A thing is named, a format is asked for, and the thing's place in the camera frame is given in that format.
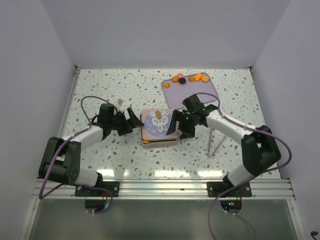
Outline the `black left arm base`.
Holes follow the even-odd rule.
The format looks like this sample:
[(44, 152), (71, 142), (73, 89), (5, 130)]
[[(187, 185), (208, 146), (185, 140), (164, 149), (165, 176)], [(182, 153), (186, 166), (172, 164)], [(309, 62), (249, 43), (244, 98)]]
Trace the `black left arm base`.
[(107, 194), (104, 190), (81, 187), (75, 190), (74, 195), (76, 197), (105, 197), (107, 194), (109, 197), (112, 195), (116, 198), (119, 196), (120, 182), (104, 181), (101, 186), (96, 186), (96, 188), (108, 190), (110, 193)]

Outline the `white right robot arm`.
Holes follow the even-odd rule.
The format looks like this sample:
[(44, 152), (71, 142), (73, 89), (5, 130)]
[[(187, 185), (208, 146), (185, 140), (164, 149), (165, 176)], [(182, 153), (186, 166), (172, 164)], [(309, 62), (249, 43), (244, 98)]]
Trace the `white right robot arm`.
[(182, 104), (184, 110), (172, 113), (168, 134), (179, 130), (180, 139), (191, 139), (200, 125), (221, 132), (241, 147), (242, 163), (222, 181), (227, 196), (235, 196), (241, 190), (240, 184), (253, 180), (281, 159), (275, 137), (266, 125), (247, 125), (222, 112), (220, 104), (204, 105), (197, 94), (185, 98)]

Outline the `square cookie tin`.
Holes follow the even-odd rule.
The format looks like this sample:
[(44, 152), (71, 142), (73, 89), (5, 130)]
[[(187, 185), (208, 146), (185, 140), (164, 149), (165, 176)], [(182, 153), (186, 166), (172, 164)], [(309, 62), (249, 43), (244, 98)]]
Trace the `square cookie tin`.
[(178, 142), (178, 136), (153, 136), (151, 139), (146, 137), (141, 137), (141, 145), (144, 149), (153, 149), (153, 148), (168, 148), (175, 146)]

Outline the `metal serving tongs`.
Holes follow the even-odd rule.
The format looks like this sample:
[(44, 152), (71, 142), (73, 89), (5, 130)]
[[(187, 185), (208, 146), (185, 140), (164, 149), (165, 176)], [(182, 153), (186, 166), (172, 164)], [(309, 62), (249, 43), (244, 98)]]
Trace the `metal serving tongs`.
[(226, 135), (221, 133), (220, 131), (217, 131), (213, 129), (209, 135), (209, 143), (208, 143), (208, 148), (207, 148), (207, 156), (210, 158), (212, 157), (224, 139), (226, 138)]

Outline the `silver tin lid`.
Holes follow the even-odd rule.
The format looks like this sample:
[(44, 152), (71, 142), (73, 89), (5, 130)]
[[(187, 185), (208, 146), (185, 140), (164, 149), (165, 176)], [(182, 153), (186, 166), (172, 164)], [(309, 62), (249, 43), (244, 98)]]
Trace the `silver tin lid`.
[(144, 124), (141, 128), (142, 140), (146, 142), (159, 142), (178, 139), (180, 135), (178, 130), (172, 134), (168, 134), (173, 111), (170, 108), (144, 109), (140, 115), (140, 120)]

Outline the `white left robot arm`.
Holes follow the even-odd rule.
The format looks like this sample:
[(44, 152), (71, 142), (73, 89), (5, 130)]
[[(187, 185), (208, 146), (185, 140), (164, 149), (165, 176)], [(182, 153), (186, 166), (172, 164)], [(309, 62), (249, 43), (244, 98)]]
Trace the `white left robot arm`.
[(63, 138), (51, 137), (46, 145), (38, 170), (38, 177), (62, 185), (86, 186), (92, 196), (103, 193), (102, 174), (81, 167), (81, 153), (94, 144), (103, 141), (112, 131), (119, 136), (129, 134), (144, 124), (127, 108), (129, 118), (111, 103), (103, 103), (98, 115), (94, 116), (87, 128)]

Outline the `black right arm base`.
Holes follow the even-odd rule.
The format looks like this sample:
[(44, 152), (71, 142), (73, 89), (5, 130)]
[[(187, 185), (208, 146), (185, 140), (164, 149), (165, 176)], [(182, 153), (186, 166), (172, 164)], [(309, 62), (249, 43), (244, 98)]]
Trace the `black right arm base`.
[(246, 182), (238, 187), (232, 185), (227, 176), (224, 176), (222, 181), (208, 181), (206, 183), (208, 197), (215, 198), (221, 195), (225, 197), (252, 197), (251, 185)]

